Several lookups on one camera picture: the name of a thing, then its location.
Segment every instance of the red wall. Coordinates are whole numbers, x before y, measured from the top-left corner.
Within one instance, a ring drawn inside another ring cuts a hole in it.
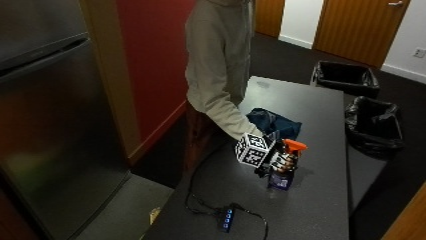
[[[183,112],[185,21],[194,0],[117,0],[144,150]]]

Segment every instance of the black plastic bag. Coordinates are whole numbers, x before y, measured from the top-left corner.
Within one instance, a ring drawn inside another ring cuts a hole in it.
[[[355,96],[375,98],[380,90],[370,68],[319,61],[313,73],[313,82]]]
[[[399,109],[392,103],[357,97],[345,110],[349,144],[366,155],[387,159],[403,148]]]

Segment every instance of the orange object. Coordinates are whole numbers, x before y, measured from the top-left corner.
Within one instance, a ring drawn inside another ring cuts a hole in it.
[[[285,144],[286,153],[297,153],[297,155],[299,156],[301,152],[307,149],[307,146],[303,143],[297,142],[291,139],[283,139],[282,142]]]

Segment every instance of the stainless steel refrigerator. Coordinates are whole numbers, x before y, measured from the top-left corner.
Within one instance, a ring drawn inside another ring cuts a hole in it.
[[[77,0],[0,0],[0,179],[70,239],[128,167]]]

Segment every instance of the wall outlet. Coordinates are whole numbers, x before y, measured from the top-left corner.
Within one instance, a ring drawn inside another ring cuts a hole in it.
[[[424,54],[426,54],[426,49],[416,48],[412,56],[418,57],[418,58],[422,58],[422,57],[424,57]]]

